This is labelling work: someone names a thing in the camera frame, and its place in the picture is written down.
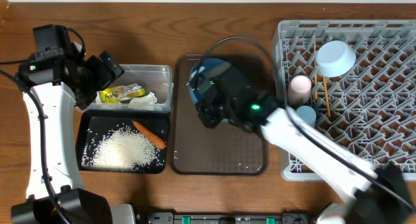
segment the black tray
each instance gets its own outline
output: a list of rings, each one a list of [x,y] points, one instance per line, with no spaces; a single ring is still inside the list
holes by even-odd
[[[175,67],[172,167],[185,175],[259,175],[268,165],[268,142],[229,123],[208,129],[198,117],[185,83],[189,81],[190,69],[202,56],[185,55]],[[260,58],[244,55],[221,58],[241,68],[258,90],[274,87],[273,80],[267,80],[270,76]]]
[[[109,130],[116,129],[117,125],[130,126],[135,129],[132,120],[138,121],[143,124],[149,131],[162,138],[165,142],[169,137],[169,114],[158,114],[149,112],[137,112],[137,111],[117,111],[117,110],[87,110],[82,118],[79,126],[77,143],[75,144],[75,150],[77,154],[77,163],[80,170],[94,170],[94,171],[116,171],[116,172],[130,172],[130,173],[160,173],[166,165],[166,152],[167,147],[160,150],[157,154],[157,159],[146,167],[137,166],[133,171],[127,171],[126,169],[90,169],[82,166],[84,148],[88,145],[92,138],[102,138],[103,135],[108,134]],[[87,156],[92,157],[94,148],[87,149]]]

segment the food package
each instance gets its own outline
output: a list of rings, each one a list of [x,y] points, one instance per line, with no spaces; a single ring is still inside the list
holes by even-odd
[[[107,88],[98,92],[98,96],[102,103],[118,103],[134,97],[143,96],[144,94],[144,88],[137,84]]]

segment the carrot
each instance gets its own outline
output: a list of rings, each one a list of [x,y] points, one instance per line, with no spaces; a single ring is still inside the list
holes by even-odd
[[[158,136],[156,136],[153,132],[149,131],[145,126],[140,124],[137,121],[133,121],[133,125],[137,128],[137,130],[143,134],[152,144],[154,144],[158,149],[164,149],[166,147],[165,142]]]

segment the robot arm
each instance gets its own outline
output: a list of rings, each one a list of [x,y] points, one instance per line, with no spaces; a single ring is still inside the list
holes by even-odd
[[[63,186],[84,189],[78,166],[73,163],[77,161],[73,139],[74,93],[66,84],[53,86],[51,82],[34,86],[31,92],[38,102],[43,104],[42,108],[47,116],[45,119],[46,159],[53,189],[58,193]],[[41,199],[47,197],[48,193],[41,179],[38,112],[26,93],[23,95],[23,100],[26,103],[31,126],[31,176],[26,198],[33,196],[35,199]]]
[[[20,64],[14,80],[26,92],[32,162],[27,202],[12,207],[13,223],[58,223],[55,211],[67,223],[134,223],[131,205],[110,207],[104,197],[83,189],[73,139],[74,106],[84,110],[124,70],[105,51],[85,61],[83,39],[78,49],[68,31],[80,37],[59,25],[33,29],[38,52]]]
[[[278,145],[305,163],[309,169],[315,171],[337,192],[344,203],[355,200],[354,194],[356,190],[365,191],[370,187],[371,183],[367,179],[348,169],[300,134],[289,120],[288,114],[292,116],[297,125],[300,125],[310,136],[327,149],[336,153],[347,162],[361,168],[368,175],[374,178],[377,177],[377,174],[374,172],[374,164],[339,147],[339,145],[302,121],[291,108],[286,110],[279,108],[267,117],[268,123],[261,126],[261,132],[267,141]]]
[[[320,224],[403,223],[411,214],[410,195],[396,167],[377,168],[332,142],[274,96],[257,93],[254,84],[229,62],[207,58],[190,74],[190,94],[206,127],[228,119],[299,158],[335,190],[348,208],[325,213],[318,219]]]

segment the gray dish rack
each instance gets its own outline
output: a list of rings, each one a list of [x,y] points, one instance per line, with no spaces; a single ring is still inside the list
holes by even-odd
[[[341,77],[327,78],[330,118],[322,83],[313,87],[308,104],[317,111],[315,128],[377,166],[392,162],[406,180],[416,180],[416,21],[280,22],[272,41],[278,93],[296,75],[314,83],[314,41],[318,50],[332,40],[346,42],[357,60]],[[279,157],[284,179],[321,180],[288,152],[280,150]]]

